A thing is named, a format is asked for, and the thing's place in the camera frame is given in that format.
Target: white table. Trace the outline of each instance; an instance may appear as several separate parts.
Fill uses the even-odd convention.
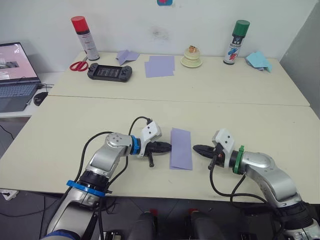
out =
[[[61,75],[62,72],[49,72],[38,74],[39,79],[43,84],[56,84]],[[38,89],[34,95],[45,91],[45,88]],[[29,103],[30,104],[27,105],[23,111],[0,112],[0,119],[31,117],[32,114],[38,110],[39,106],[35,105],[33,97]]]
[[[100,65],[119,66],[116,53],[101,52]],[[145,74],[147,54],[127,65],[133,74],[127,83],[92,80],[87,72],[67,69],[49,93],[52,96],[161,100],[202,103],[269,104],[309,106],[297,86],[276,59],[269,59],[272,72],[258,71],[244,58],[234,65],[223,63],[222,57],[201,57],[202,66],[186,68],[175,56],[174,76],[151,77]],[[80,53],[73,62],[81,61]]]
[[[261,104],[169,102],[48,96],[0,160],[0,188],[63,193],[73,180],[86,141],[102,131],[128,133],[137,116],[153,118],[161,127],[161,141],[170,142],[172,127],[191,132],[191,144],[211,145],[216,130],[227,128],[237,148],[266,153],[296,183],[303,200],[320,202],[320,121],[310,107]],[[137,122],[137,137],[145,121]],[[85,164],[104,143],[101,136],[89,145]],[[117,171],[124,166],[120,161]],[[228,199],[211,189],[210,160],[192,151],[193,170],[169,169],[169,154],[148,159],[129,157],[126,172],[111,186],[115,196],[201,200]],[[240,179],[216,167],[214,181],[231,192]],[[262,196],[246,179],[238,190]],[[241,201],[255,201],[237,198]]]

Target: power strip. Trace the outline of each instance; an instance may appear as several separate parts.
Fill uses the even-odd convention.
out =
[[[0,193],[2,193],[1,195],[4,197],[5,200],[9,201],[11,199],[14,199],[17,194],[19,193],[19,191],[17,190],[8,190],[8,189],[0,189]]]

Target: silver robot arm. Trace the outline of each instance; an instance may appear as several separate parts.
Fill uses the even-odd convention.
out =
[[[141,138],[120,133],[108,134],[104,145],[95,152],[79,180],[68,181],[67,185],[71,188],[51,219],[47,236],[43,239],[64,240],[67,235],[75,239],[84,236],[90,238],[98,218],[93,209],[97,208],[100,198],[108,193],[108,182],[120,158],[128,155],[143,157],[141,152],[145,153],[147,144],[161,135],[154,121],[142,129]]]
[[[214,148],[196,145],[193,149],[211,159],[216,155],[216,165],[232,168],[235,174],[245,174],[253,179],[267,202],[279,212],[278,217],[284,224],[283,234],[287,239],[320,239],[318,222],[311,218],[291,177],[276,166],[272,157],[244,151],[243,146],[239,151],[234,150],[235,140],[225,128],[217,131],[212,142]]]

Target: spray can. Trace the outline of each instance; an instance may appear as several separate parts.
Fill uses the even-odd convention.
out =
[[[239,54],[243,40],[247,34],[250,22],[246,20],[238,20],[235,23],[233,33],[232,33],[232,42],[230,43],[226,54],[224,56],[223,62],[228,65],[235,64],[236,58]]]
[[[78,35],[82,47],[89,60],[94,61],[100,58],[98,50],[96,48],[94,39],[90,33],[88,24],[84,16],[74,16],[71,18],[71,22],[74,26],[76,34]]]

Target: purple paper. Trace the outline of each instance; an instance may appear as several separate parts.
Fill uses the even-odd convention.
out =
[[[144,63],[147,78],[173,76],[174,71],[169,63],[146,61]]]
[[[150,56],[149,62],[160,62],[160,64],[168,64],[172,70],[175,69],[175,56]]]
[[[170,169],[192,170],[190,132],[178,128],[172,128],[171,145]]]
[[[135,61],[139,57],[140,53],[134,51],[123,50],[119,51],[116,55],[116,59],[120,65],[124,64],[126,61]]]

